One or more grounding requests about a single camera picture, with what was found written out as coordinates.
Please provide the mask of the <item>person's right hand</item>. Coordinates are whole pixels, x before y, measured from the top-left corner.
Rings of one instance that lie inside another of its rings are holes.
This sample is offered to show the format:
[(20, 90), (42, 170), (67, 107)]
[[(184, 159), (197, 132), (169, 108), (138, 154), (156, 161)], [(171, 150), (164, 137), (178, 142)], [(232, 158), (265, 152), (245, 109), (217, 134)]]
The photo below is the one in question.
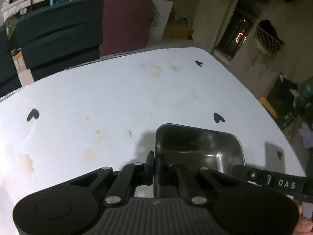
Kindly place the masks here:
[(300, 217), (294, 229), (293, 235), (313, 235), (312, 220), (303, 216), (303, 209), (301, 204), (298, 204), (297, 207), (299, 210)]

